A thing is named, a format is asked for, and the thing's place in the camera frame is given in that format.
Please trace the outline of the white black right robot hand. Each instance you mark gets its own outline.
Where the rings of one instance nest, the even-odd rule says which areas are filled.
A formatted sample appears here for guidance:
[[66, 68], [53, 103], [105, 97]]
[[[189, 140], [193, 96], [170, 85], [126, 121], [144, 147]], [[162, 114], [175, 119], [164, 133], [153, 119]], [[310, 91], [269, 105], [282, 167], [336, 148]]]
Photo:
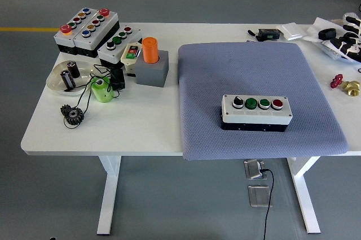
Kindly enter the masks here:
[[360, 63], [360, 19], [357, 16], [344, 15], [343, 36], [330, 40], [333, 47], [346, 59]]

